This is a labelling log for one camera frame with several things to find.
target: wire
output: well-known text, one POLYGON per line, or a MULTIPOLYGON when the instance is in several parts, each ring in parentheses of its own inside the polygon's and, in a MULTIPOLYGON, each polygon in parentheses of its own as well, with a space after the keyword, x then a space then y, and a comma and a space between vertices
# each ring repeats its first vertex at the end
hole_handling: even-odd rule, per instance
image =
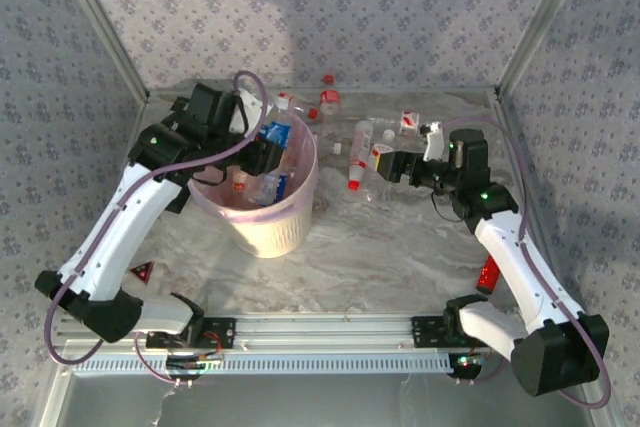
POLYGON ((227 168, 225 167, 224 169, 222 169, 222 180, 220 182, 211 182, 209 180, 196 179, 195 177, 192 177, 192 179, 202 185, 208 185, 209 187, 217 187, 220 184, 224 184, 224 181, 227 180, 227 175, 228 175, 227 168))
POLYGON ((435 190, 432 190, 432 191, 431 191, 431 203, 433 204, 433 208, 435 209, 436 214, 438 214, 438 215, 440 216, 440 218, 441 218, 441 219, 444 219, 444 220, 446 220, 447 222, 453 222, 454 224, 457 224, 457 223, 462 222, 462 219, 448 219, 448 218, 446 218, 444 215, 442 215, 442 214, 440 213, 440 211, 438 210, 438 206, 436 205, 435 195, 436 195, 435 190))
POLYGON ((98 249, 98 247, 100 246, 100 244, 104 240, 105 236, 107 235, 107 232, 109 232, 109 229, 113 225, 113 223, 116 220, 118 214, 120 214, 120 212, 122 212, 126 208, 127 201, 131 198, 131 196, 143 184, 145 184, 147 181, 149 181, 149 180, 151 180, 151 179, 153 179, 153 178, 155 178, 155 177, 157 177, 159 175, 163 175, 163 174, 166 174, 166 173, 169 173, 169 172, 175 172, 177 170, 192 169, 194 167, 201 167, 203 165, 213 164, 213 163, 218 162, 218 161, 220 161, 222 159, 225 159, 225 158, 227 158, 227 157, 239 152, 240 150, 242 150, 250 142, 253 141, 253 139, 255 138, 256 135, 258 135, 258 132, 260 131, 260 127, 262 126, 262 124, 264 122, 264 119, 267 116, 267 109, 268 109, 268 105, 267 105, 267 102, 268 102, 267 89, 265 88, 264 84, 262 83, 262 81, 260 80, 260 78, 256 74, 254 74, 253 72, 249 72, 248 70, 240 70, 233 77, 233 89, 236 92, 238 92, 238 90, 240 88, 240 78, 241 77, 249 77, 250 79, 252 79, 256 83, 256 85, 258 87, 258 90, 260 91, 260 97, 261 97, 261 100, 262 100, 262 110, 260 112, 260 118, 258 119, 258 123, 253 128, 253 130, 251 132, 249 132, 249 134, 244 139, 242 139, 240 142, 238 142, 236 145, 234 145, 230 149, 225 150, 224 152, 221 152, 219 154, 215 154, 215 155, 212 155, 212 156, 209 156, 209 157, 205 157, 205 158, 202 158, 202 159, 191 160, 191 161, 188 161, 188 162, 179 162, 179 163, 173 164, 173 165, 166 165, 164 167, 160 167, 159 169, 155 169, 155 170, 143 175, 137 181, 135 181, 125 191, 125 193, 122 195, 122 197, 120 197, 120 200, 118 200, 118 202, 116 202, 116 205, 115 205, 114 209, 108 215, 108 217, 105 220, 104 224, 102 224, 102 227, 100 227, 100 229, 98 230, 98 233, 94 237, 93 241, 89 244, 89 247, 84 252, 84 255, 82 256, 82 258, 78 262, 78 265, 75 267, 74 271, 69 275, 69 278, 66 280, 66 282, 64 284, 62 284, 60 289, 58 289, 58 291, 53 296, 53 299, 51 300, 51 304, 49 305, 49 309, 47 310, 47 316, 45 317, 45 321, 44 321, 44 342, 45 342, 45 346, 47 348, 47 351, 49 352, 49 355, 58 364, 61 364, 61 365, 77 365, 77 364, 81 364, 82 362, 85 362, 91 356, 93 356, 93 354, 95 354, 98 351, 98 349, 102 346, 103 341, 99 340, 96 343, 96 345, 94 345, 91 348, 91 350, 89 350, 89 352, 87 352, 85 355, 83 355, 79 359, 65 359, 65 358, 63 358, 60 354, 58 354, 56 352, 55 347, 53 346, 53 340, 52 340, 53 317, 55 315, 56 308, 58 307, 58 305, 60 304, 60 301, 62 300, 62 297, 64 297, 64 294, 66 294, 66 292, 69 290, 69 288, 71 287, 71 284, 73 284, 73 282, 76 280, 76 278, 81 275, 82 271, 84 270, 86 265, 89 263, 89 259, 96 252, 96 250, 98 249))
POLYGON ((242 102, 242 99, 240 99, 240 103, 238 104, 238 110, 240 111, 242 123, 244 124, 244 131, 242 132, 244 135, 249 132, 249 119, 247 118, 247 112, 244 110, 244 102, 242 102))
POLYGON ((142 365, 144 365, 144 368, 147 369, 147 371, 149 371, 149 373, 156 379, 161 380, 162 382, 166 382, 167 384, 180 385, 180 379, 173 380, 169 377, 165 377, 160 372, 151 367, 151 364, 146 361, 146 359, 142 356, 142 352, 140 352, 140 346, 138 345, 139 337, 140 332, 136 332, 136 335, 133 337, 133 350, 136 351, 136 355, 138 356, 140 362, 142 362, 142 365))
POLYGON ((523 213, 522 213, 522 221, 520 222, 520 228, 518 230, 518 244, 520 247, 520 250, 522 251, 522 255, 525 258, 525 261, 527 262, 527 265, 529 266, 529 269, 531 270, 531 272, 533 273, 533 276, 536 278, 536 280, 540 283, 540 285, 542 286, 542 288, 545 290, 545 292, 547 293, 547 295, 551 298, 551 301, 556 305, 556 307, 558 307, 558 309, 560 309, 560 311, 567 317, 567 319, 569 320, 569 322, 571 322, 571 325, 576 329, 576 331, 580 334, 580 337, 582 338, 582 340, 584 341, 584 343, 586 344, 587 348, 589 349, 589 352, 591 352, 591 355, 593 355, 593 358, 596 361, 596 364, 598 365, 598 368, 600 369, 600 372, 602 373, 603 376, 603 380, 604 380, 604 392, 602 394, 602 398, 598 401, 598 402, 593 402, 593 403, 589 403, 589 402, 584 402, 580 399, 577 399, 571 395, 569 395, 568 393, 566 393, 565 391, 560 391, 560 395, 562 397, 564 397, 565 399, 567 399, 569 402, 578 405, 580 407, 585 407, 588 409, 601 409, 602 407, 604 407, 605 405, 607 405, 609 403, 609 400, 611 399, 611 393, 612 393, 612 387, 611 387, 611 378, 609 377, 609 371, 607 370, 607 366, 604 363, 604 360, 602 358, 602 355, 600 355, 600 352, 598 351, 598 348, 596 347, 596 345, 593 343, 593 340, 591 340, 591 337, 589 337, 589 334, 587 334, 587 332, 584 330, 584 328, 582 327, 582 325, 580 325, 580 322, 578 322, 573 315, 571 314, 571 312, 569 311, 569 309, 564 305, 564 303, 562 302, 562 300, 560 300, 560 298, 558 297, 558 294, 556 294, 556 292, 553 290, 553 288, 549 285, 549 283, 545 280, 544 276, 542 275, 542 273, 540 272, 540 270, 538 270, 538 267, 536 266, 535 262, 533 261, 533 259, 531 258, 531 255, 529 253, 529 250, 527 248, 526 245, 526 239, 525 239, 525 235, 527 232, 527 227, 529 226, 529 218, 530 218, 530 205, 529 205, 529 197, 530 197, 530 193, 528 192, 528 186, 529 186, 529 176, 528 176, 528 172, 526 170, 526 163, 524 160, 524 155, 522 154, 522 151, 520 150, 520 148, 518 147, 518 145, 516 144, 516 142, 513 140, 513 137, 511 136, 511 134, 509 133, 509 131, 498 121, 489 118, 489 117, 476 117, 476 116, 472 116, 472 117, 463 117, 460 119, 455 119, 455 120, 450 120, 448 122, 444 122, 441 124, 441 128, 445 129, 445 128, 452 128, 455 127, 457 125, 460 124, 467 124, 469 122, 483 122, 486 124, 490 124, 493 125, 494 127, 497 127, 505 136, 505 138, 509 141, 509 144, 511 145, 511 148, 513 149, 515 155, 516 155, 516 160, 518 163, 518 169, 520 170, 520 180, 522 182, 522 194, 523 194, 523 201, 524 201, 524 208, 523 208, 523 213))

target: clear plastic bottle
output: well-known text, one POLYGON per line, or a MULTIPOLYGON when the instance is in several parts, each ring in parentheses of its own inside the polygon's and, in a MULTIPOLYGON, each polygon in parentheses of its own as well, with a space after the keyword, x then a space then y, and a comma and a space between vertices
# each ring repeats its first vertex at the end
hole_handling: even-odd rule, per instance
POLYGON ((274 120, 268 117, 260 135, 275 142, 284 149, 284 154, 277 169, 258 177, 258 186, 249 193, 249 201, 266 207, 282 200, 287 180, 293 175, 295 165, 293 156, 287 155, 287 144, 294 126, 293 113, 289 110, 289 100, 277 97, 275 100, 274 120))
POLYGON ((396 134, 409 137, 418 135, 420 131, 420 114, 409 110, 394 112, 389 109, 370 109, 366 119, 378 131, 390 129, 396 134))
POLYGON ((340 112, 340 94, 337 90, 328 89, 320 94, 320 112, 324 116, 340 112))
POLYGON ((342 144, 340 142, 334 142, 325 137, 319 137, 318 134, 314 134, 313 137, 316 141, 318 159, 322 159, 328 155, 342 154, 342 144))
POLYGON ((289 102, 287 105, 287 112, 296 114, 302 120, 320 120, 320 111, 311 102, 307 102, 300 97, 295 97, 284 92, 280 92, 278 97, 286 99, 289 102))
POLYGON ((364 176, 371 149, 373 124, 368 120, 361 120, 356 124, 351 152, 349 153, 349 184, 350 190, 358 190, 364 176))

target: white marble floor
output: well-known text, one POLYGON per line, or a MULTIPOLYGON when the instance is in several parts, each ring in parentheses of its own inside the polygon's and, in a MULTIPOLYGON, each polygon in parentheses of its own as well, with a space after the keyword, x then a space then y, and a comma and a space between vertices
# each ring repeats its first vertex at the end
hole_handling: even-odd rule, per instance
MULTIPOLYGON (((161 118, 167 106, 152 103, 144 123, 161 118)), ((335 132, 345 150, 355 119, 370 107, 417 110, 428 121, 492 115, 486 105, 440 93, 345 94, 335 132)), ((502 139, 495 129, 483 129, 493 178, 512 187, 502 139)), ((322 159, 311 232, 289 255, 266 260, 246 254, 221 221, 189 201, 181 215, 162 214, 134 257, 136 265, 155 261, 144 292, 133 276, 125 289, 141 295, 177 291, 210 314, 437 312, 448 299, 474 292, 487 254, 463 223, 438 217, 426 188, 394 184, 371 201, 353 196, 347 167, 347 154, 322 159)), ((453 216, 448 201, 442 202, 441 211, 453 216)), ((503 282, 494 298, 512 304, 503 282)))

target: white trash can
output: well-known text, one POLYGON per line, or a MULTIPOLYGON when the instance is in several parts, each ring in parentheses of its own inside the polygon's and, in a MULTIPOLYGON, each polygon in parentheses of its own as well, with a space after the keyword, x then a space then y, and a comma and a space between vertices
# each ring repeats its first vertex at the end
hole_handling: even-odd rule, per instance
MULTIPOLYGON (((288 182, 285 198, 277 204, 253 210, 229 207, 233 205, 230 199, 234 195, 231 175, 215 187, 193 180, 188 184, 195 203, 222 219, 238 247, 256 257, 274 258, 291 252, 302 243, 311 227, 313 193, 318 185, 317 147, 309 127, 298 117, 294 122, 287 151, 297 154, 295 175, 288 182)), ((195 175, 216 181, 221 173, 208 167, 195 175)))

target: red object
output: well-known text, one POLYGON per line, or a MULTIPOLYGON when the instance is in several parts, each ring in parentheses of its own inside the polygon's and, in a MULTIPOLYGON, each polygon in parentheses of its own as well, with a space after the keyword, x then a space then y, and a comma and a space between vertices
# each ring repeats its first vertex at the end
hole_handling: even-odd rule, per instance
POLYGON ((138 277, 145 284, 149 283, 149 279, 151 278, 151 271, 153 270, 153 260, 139 265, 137 267, 132 267, 129 269, 133 275, 138 277))
POLYGON ((476 290, 485 295, 491 295, 496 288, 498 279, 500 278, 500 269, 498 264, 493 260, 493 257, 489 256, 487 262, 480 272, 480 278, 476 283, 476 290))
POLYGON ((340 102, 340 94, 337 90, 325 90, 320 94, 320 103, 340 102))

